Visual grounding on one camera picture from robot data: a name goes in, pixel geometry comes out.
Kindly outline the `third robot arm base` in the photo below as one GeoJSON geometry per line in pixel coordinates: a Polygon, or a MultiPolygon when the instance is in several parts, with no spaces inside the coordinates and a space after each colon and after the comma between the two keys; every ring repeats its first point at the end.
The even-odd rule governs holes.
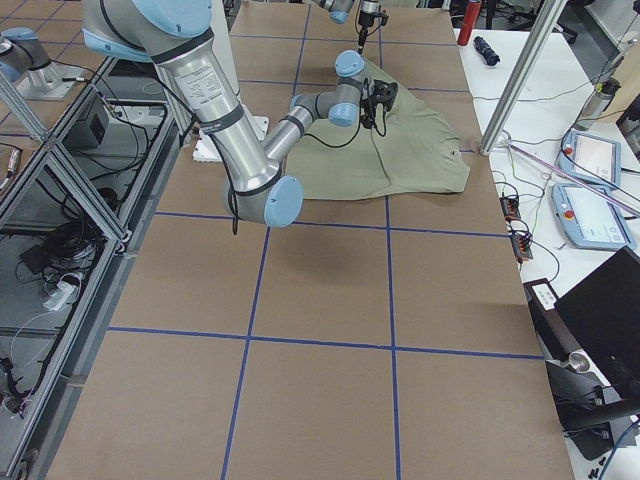
{"type": "Polygon", "coordinates": [[[61,101],[85,69],[55,63],[36,33],[27,27],[1,32],[1,73],[29,100],[61,101]]]}

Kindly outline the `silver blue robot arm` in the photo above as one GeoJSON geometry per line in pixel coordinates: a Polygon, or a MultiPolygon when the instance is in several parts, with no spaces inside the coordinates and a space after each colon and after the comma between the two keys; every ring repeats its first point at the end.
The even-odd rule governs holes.
{"type": "Polygon", "coordinates": [[[358,35],[357,53],[362,54],[367,39],[388,22],[388,14],[376,0],[319,0],[314,4],[326,10],[331,20],[337,24],[344,24],[351,9],[357,6],[355,29],[358,35]]]}
{"type": "Polygon", "coordinates": [[[283,161],[318,119],[339,127],[372,128],[379,108],[391,109],[398,86],[372,77],[353,50],[335,60],[334,90],[301,94],[264,140],[254,132],[213,50],[210,1],[85,1],[83,35],[88,48],[107,56],[151,62],[176,82],[201,131],[221,155],[223,190],[235,221],[286,227],[303,204],[299,180],[283,161]]]}

